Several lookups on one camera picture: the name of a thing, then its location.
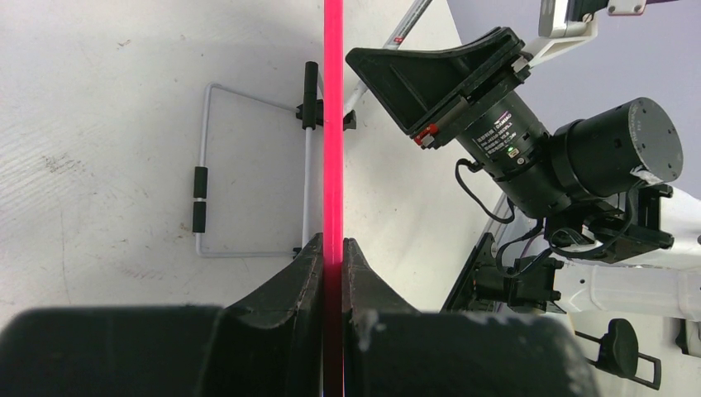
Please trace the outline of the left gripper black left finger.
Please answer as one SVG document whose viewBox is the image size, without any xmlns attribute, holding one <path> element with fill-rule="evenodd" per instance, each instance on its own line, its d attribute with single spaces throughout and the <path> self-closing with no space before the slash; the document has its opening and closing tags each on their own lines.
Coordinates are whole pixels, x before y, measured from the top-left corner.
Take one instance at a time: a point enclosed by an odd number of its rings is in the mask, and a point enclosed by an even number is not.
<svg viewBox="0 0 701 397">
<path fill-rule="evenodd" d="M 227 306 L 44 308 L 1 333 L 4 396 L 318 396 L 322 236 Z"/>
</svg>

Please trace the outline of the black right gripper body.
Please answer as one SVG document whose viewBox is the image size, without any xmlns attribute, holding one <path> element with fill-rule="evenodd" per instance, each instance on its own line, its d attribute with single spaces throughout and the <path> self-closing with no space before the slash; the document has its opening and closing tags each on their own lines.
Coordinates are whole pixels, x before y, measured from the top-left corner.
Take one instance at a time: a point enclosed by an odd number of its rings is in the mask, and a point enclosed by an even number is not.
<svg viewBox="0 0 701 397">
<path fill-rule="evenodd" d="M 499 184 L 548 184 L 547 130 L 516 93 L 528 71 L 451 72 L 410 85 L 410 135 L 438 149 L 458 141 Z"/>
</svg>

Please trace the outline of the pink-framed whiteboard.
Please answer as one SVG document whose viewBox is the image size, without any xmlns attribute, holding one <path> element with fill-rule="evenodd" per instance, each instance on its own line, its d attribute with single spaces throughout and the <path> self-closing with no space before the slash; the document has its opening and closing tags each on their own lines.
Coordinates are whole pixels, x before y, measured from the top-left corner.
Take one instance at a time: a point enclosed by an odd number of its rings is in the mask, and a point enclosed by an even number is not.
<svg viewBox="0 0 701 397">
<path fill-rule="evenodd" d="M 343 265 L 344 16 L 342 0 L 324 2 L 323 72 L 323 392 L 344 394 Z"/>
</svg>

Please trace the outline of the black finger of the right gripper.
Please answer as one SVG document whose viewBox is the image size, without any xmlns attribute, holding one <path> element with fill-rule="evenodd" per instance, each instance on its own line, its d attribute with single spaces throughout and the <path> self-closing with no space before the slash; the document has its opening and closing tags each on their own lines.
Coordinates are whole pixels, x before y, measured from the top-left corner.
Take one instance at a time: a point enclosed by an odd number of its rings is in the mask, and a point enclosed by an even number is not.
<svg viewBox="0 0 701 397">
<path fill-rule="evenodd" d="M 515 70 L 525 46 L 509 27 L 448 50 L 354 48 L 346 63 L 406 136 L 436 124 L 446 136 L 481 116 L 526 78 Z M 445 117 L 457 116 L 459 126 Z"/>
</svg>

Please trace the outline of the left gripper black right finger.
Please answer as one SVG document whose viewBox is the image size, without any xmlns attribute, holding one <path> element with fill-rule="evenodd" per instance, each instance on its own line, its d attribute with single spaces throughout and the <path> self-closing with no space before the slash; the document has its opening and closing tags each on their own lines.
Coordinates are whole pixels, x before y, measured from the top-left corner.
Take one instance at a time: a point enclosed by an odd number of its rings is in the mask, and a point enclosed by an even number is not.
<svg viewBox="0 0 701 397">
<path fill-rule="evenodd" d="M 544 316 L 423 313 L 344 241 L 348 396 L 596 396 L 573 334 Z"/>
</svg>

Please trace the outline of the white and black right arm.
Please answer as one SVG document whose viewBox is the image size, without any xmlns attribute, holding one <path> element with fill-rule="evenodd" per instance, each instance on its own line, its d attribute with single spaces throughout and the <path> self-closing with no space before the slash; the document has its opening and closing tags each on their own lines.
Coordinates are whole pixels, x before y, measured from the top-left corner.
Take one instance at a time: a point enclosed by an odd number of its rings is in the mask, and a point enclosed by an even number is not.
<svg viewBox="0 0 701 397">
<path fill-rule="evenodd" d="M 346 63 L 421 148 L 459 142 L 457 168 L 488 174 L 508 215 L 490 214 L 446 312 L 613 311 L 680 321 L 700 353 L 700 202 L 672 182 L 674 124 L 635 98 L 548 132 L 517 95 L 546 50 L 497 27 L 449 50 L 355 48 Z"/>
</svg>

